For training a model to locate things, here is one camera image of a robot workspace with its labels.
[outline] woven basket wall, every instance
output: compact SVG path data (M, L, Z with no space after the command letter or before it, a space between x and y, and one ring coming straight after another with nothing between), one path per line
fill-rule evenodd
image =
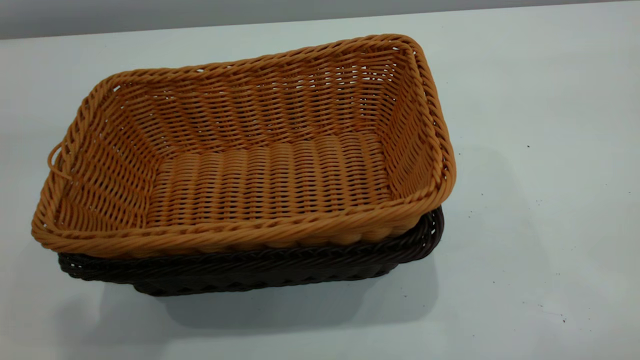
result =
M402 35L115 74L49 166L33 236L100 258L381 241L456 177L422 49Z

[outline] basket bottom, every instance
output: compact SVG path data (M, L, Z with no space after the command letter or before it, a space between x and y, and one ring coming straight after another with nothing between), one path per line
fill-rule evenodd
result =
M369 265L353 268L272 271L231 276L175 277L133 284L141 293L155 297L249 291L277 286L314 284L328 281L354 281L388 274L398 264Z
M282 218L391 199L380 138L369 132L164 160L147 226Z

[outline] rectangular basket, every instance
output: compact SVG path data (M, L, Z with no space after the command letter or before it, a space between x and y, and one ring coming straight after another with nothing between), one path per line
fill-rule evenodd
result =
M402 35L115 74L49 166L33 236L99 258L377 242L456 177L422 49Z
M153 296L246 291L270 286L359 280L385 275L424 258L444 231L442 209L424 215L406 234L380 243L296 247L146 259L58 254L60 268L87 281L132 284Z

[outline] dark brown wicker basket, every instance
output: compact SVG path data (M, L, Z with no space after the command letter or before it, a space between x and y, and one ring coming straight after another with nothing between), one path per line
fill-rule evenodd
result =
M62 253L58 259L71 277L132 284L153 296L246 291L385 275L398 264L427 256L443 230L444 216L438 208L404 235L375 244L126 260Z

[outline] basket handle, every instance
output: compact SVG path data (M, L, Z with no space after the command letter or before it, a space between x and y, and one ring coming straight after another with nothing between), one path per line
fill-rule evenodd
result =
M72 180L72 178L69 175L66 175L65 173L63 173L62 171L58 170L55 166L53 166L53 155L62 148L62 142L59 143L58 145L56 145L53 150L49 153L49 157L47 158L47 165L49 166L49 169L54 172L56 175L59 175L61 177L64 177L67 180Z

